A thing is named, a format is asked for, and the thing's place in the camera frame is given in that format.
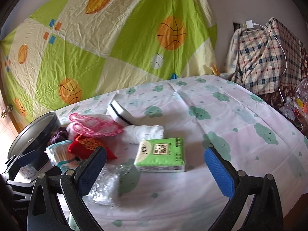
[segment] plaid blanket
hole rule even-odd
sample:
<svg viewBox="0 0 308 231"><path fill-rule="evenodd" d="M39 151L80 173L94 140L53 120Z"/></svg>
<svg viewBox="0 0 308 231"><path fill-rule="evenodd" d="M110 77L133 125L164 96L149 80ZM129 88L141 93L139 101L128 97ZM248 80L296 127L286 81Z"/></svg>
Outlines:
<svg viewBox="0 0 308 231"><path fill-rule="evenodd" d="M305 46L301 44L301 81L305 78L308 78L308 56ZM292 85L280 86L280 90L284 97L289 96L292 99L295 97L295 91L296 91L295 86ZM281 95L278 90L273 93L259 95L259 96L270 106L276 109L278 112L279 108L283 106Z"/></svg>
<svg viewBox="0 0 308 231"><path fill-rule="evenodd" d="M301 41L281 22L271 18L265 25L279 40L263 28L235 31L226 59L228 79L256 95L275 92L279 86L296 88L302 80L306 50Z"/></svg>

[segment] white towel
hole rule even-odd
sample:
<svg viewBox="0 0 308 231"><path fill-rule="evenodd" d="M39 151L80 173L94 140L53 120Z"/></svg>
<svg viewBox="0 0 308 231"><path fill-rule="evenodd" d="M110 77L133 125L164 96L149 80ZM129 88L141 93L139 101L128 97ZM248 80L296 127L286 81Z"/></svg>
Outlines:
<svg viewBox="0 0 308 231"><path fill-rule="evenodd" d="M142 140L163 139L163 126L134 126L129 125L123 128L123 132L119 135L122 140L127 143L139 144Z"/></svg>
<svg viewBox="0 0 308 231"><path fill-rule="evenodd" d="M73 123L68 124L68 126L66 127L66 131L68 132L68 139L70 141L74 141L76 136L79 135L73 130Z"/></svg>

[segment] door handle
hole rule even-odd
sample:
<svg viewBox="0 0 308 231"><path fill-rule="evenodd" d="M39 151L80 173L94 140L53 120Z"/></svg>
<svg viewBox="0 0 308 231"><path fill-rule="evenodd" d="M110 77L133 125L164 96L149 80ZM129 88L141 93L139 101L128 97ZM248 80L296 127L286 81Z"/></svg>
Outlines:
<svg viewBox="0 0 308 231"><path fill-rule="evenodd" d="M13 110L13 105L8 105L1 113L1 118L6 117Z"/></svg>

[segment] tissue pack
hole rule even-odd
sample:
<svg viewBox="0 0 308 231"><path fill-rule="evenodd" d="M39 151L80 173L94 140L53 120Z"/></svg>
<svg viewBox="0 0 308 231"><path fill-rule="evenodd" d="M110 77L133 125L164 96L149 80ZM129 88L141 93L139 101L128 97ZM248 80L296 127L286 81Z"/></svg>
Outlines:
<svg viewBox="0 0 308 231"><path fill-rule="evenodd" d="M140 172L184 172L183 139L141 141L134 165Z"/></svg>

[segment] screw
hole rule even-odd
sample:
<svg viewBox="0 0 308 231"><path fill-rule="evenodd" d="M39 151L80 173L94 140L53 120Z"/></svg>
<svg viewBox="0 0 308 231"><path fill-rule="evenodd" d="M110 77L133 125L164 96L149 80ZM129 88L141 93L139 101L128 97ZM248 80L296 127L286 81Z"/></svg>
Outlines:
<svg viewBox="0 0 308 231"><path fill-rule="evenodd" d="M45 174L44 174L44 173L41 173L41 174L38 175L38 178L39 178L39 179L43 179L44 176L45 176Z"/></svg>
<svg viewBox="0 0 308 231"><path fill-rule="evenodd" d="M69 169L68 171L66 171L66 175L68 176L72 176L74 174L74 170L73 169Z"/></svg>
<svg viewBox="0 0 308 231"><path fill-rule="evenodd" d="M239 171L238 171L238 175L239 175L240 177L244 177L244 176L246 175L246 173L245 173L243 170L239 170Z"/></svg>
<svg viewBox="0 0 308 231"><path fill-rule="evenodd" d="M267 177L269 180L274 179L274 177L273 177L271 174L267 174L266 177Z"/></svg>

